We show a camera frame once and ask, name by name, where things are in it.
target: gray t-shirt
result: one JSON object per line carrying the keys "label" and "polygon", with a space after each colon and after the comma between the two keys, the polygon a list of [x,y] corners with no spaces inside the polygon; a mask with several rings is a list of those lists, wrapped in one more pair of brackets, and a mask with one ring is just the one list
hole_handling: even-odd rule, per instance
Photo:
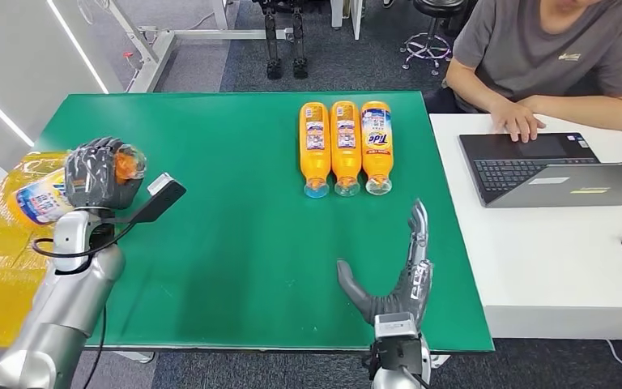
{"label": "gray t-shirt", "polygon": [[[564,96],[593,71],[605,96],[622,96],[622,0],[589,6],[565,32],[542,29],[540,0],[479,0],[454,58],[511,101]],[[467,112],[475,107],[458,98]]]}

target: yellow bag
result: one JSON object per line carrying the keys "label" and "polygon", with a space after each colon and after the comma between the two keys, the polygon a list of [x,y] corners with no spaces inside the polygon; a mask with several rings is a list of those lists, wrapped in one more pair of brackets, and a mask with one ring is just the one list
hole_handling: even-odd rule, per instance
{"label": "yellow bag", "polygon": [[0,347],[10,345],[17,336],[46,269],[46,258],[32,251],[30,242],[53,235],[53,224],[23,222],[20,210],[8,199],[21,187],[60,169],[67,154],[27,154],[0,183]]}

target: floor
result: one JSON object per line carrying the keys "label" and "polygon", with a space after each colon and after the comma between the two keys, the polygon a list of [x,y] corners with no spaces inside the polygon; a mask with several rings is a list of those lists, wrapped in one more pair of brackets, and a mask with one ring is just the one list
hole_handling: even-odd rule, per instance
{"label": "floor", "polygon": [[[137,25],[190,28],[211,12],[201,0],[120,0]],[[90,1],[96,34],[118,78],[127,85],[133,69],[123,58],[134,47],[114,19]],[[234,1],[228,20],[237,28],[260,28],[258,6],[250,0]],[[441,76],[430,75],[432,65],[414,63],[401,68],[400,43],[423,31],[427,20],[413,12],[408,1],[397,0],[384,11],[379,0],[368,4],[362,40],[351,29],[330,28],[330,9],[305,16],[309,78],[292,78],[291,50],[280,42],[284,77],[265,76],[265,46],[260,41],[202,41],[177,47],[159,92],[231,92],[294,90],[418,89],[439,87]],[[279,23],[288,25],[281,15]],[[207,18],[200,28],[213,28]],[[496,340],[495,353],[453,357],[434,374],[433,388],[585,388],[622,389],[622,365],[603,340]],[[622,343],[617,344],[622,353]],[[73,388],[83,385],[95,353],[84,352]],[[366,370],[358,355],[307,353],[160,353],[142,365],[104,352],[92,388],[368,388]]]}

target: bottle label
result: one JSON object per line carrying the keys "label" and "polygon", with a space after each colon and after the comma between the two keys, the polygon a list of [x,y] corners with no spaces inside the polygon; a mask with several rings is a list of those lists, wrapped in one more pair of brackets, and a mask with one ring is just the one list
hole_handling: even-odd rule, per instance
{"label": "bottle label", "polygon": [[356,148],[356,135],[354,133],[354,108],[351,105],[339,105],[336,113],[337,147]]}
{"label": "bottle label", "polygon": [[353,120],[340,120],[337,122],[337,147],[356,148]]}
{"label": "bottle label", "polygon": [[326,139],[323,136],[323,122],[306,122],[306,149],[323,150]]}
{"label": "bottle label", "polygon": [[364,128],[364,144],[367,154],[390,154],[392,142],[392,121],[385,109],[366,109],[361,125]]}
{"label": "bottle label", "polygon": [[52,173],[15,192],[15,201],[25,216],[37,224],[48,224],[72,211],[62,179],[62,174]]}

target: green table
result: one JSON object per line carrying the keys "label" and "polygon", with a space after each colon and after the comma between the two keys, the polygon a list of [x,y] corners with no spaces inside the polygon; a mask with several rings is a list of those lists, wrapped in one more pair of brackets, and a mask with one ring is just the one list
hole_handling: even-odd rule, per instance
{"label": "green table", "polygon": [[[299,109],[341,99],[391,107],[388,195],[308,199],[302,192]],[[366,349],[373,330],[340,289],[335,261],[346,259],[370,292],[388,293],[406,258],[411,205],[421,198],[435,264],[428,343],[448,353],[493,350],[420,93],[69,96],[35,149],[107,135],[144,151],[143,186],[167,171],[187,194],[121,240],[127,266],[109,299],[106,344]],[[142,189],[134,207],[147,198]]]}

